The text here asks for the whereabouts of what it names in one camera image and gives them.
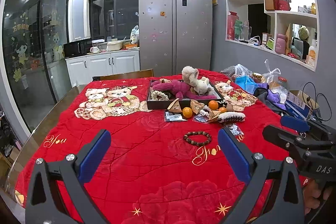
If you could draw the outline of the right human hand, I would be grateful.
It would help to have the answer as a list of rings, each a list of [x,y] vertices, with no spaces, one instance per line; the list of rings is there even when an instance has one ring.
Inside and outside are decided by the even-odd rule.
[[[329,187],[324,190],[323,192],[323,200],[326,201],[333,188]],[[312,209],[317,209],[320,206],[320,196],[321,196],[321,189],[319,188],[319,185],[313,180],[309,179],[307,180],[306,184],[302,188],[303,192],[303,200],[304,200],[304,206],[305,206],[305,215],[307,215]]]

